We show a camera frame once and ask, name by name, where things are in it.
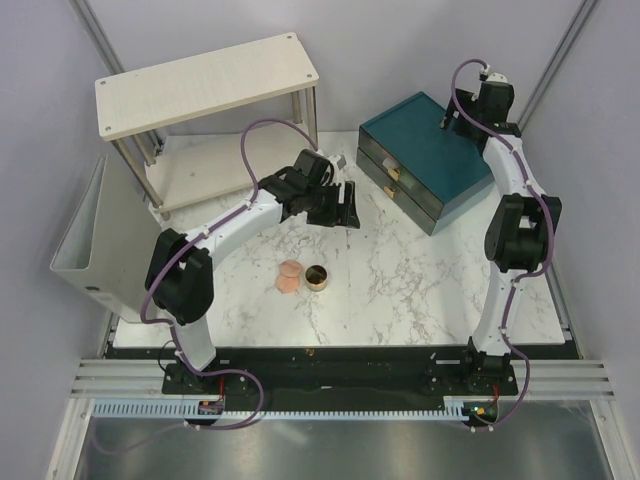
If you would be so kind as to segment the clear drawer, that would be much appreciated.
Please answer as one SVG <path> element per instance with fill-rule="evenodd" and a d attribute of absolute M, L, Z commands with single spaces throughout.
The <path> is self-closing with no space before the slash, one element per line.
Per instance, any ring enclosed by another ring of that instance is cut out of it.
<path fill-rule="evenodd" d="M 435 231 L 436 221 L 405 193 L 360 148 L 356 150 L 356 165 L 427 235 Z"/>
<path fill-rule="evenodd" d="M 359 128 L 358 147 L 383 173 L 416 203 L 428 208 L 440 209 L 443 203 L 423 185 L 409 170 L 380 146 L 362 127 Z"/>

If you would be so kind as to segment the gold cream jar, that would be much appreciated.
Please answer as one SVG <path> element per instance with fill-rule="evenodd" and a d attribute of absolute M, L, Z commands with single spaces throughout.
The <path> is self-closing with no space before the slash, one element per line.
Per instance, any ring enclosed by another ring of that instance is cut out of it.
<path fill-rule="evenodd" d="M 305 271 L 305 282 L 313 292 L 320 292 L 328 285 L 328 271 L 321 265 L 312 265 Z"/>

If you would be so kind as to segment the teal drawer cabinet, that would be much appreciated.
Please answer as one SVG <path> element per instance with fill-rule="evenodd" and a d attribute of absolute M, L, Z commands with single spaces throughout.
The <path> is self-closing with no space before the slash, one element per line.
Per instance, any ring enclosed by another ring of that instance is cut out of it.
<path fill-rule="evenodd" d="M 493 186 L 474 143 L 439 128 L 444 114 L 419 92 L 360 126 L 443 203 L 425 210 L 436 221 L 432 235 L 486 198 Z"/>

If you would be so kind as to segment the pink makeup sponge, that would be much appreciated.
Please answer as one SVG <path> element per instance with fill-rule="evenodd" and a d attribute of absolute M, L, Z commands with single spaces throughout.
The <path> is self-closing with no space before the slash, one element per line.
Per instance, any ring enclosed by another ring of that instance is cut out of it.
<path fill-rule="evenodd" d="M 279 265 L 275 286 L 283 294 L 294 293 L 300 287 L 302 265 L 296 260 L 286 260 Z"/>

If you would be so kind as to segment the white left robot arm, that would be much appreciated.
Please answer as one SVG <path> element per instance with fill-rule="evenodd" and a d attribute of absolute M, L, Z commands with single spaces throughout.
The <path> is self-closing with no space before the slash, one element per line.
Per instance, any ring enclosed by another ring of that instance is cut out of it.
<path fill-rule="evenodd" d="M 196 392 L 211 392 L 220 378 L 206 320 L 214 301 L 215 268 L 262 231 L 302 213 L 310 225 L 360 227 L 355 183 L 335 183 L 334 173 L 329 159 L 304 149 L 293 165 L 261 179 L 227 214 L 186 233 L 168 228 L 158 236 L 140 318 L 144 324 L 155 322 L 147 316 L 151 304 L 171 315 L 157 321 L 170 327 L 187 366 L 185 382 Z"/>

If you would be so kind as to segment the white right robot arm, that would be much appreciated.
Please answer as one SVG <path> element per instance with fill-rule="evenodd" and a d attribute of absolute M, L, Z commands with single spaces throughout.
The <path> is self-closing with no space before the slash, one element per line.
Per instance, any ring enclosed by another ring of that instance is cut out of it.
<path fill-rule="evenodd" d="M 554 250 L 562 202 L 549 196 L 526 161 L 517 124 L 507 121 L 515 90 L 507 78 L 482 63 L 477 92 L 451 87 L 442 130 L 471 140 L 493 175 L 500 202 L 487 229 L 484 252 L 490 262 L 489 288 L 481 319 L 472 334 L 469 362 L 458 368 L 467 392 L 483 392 L 494 371 L 513 352 L 509 323 L 531 279 L 546 273 Z"/>

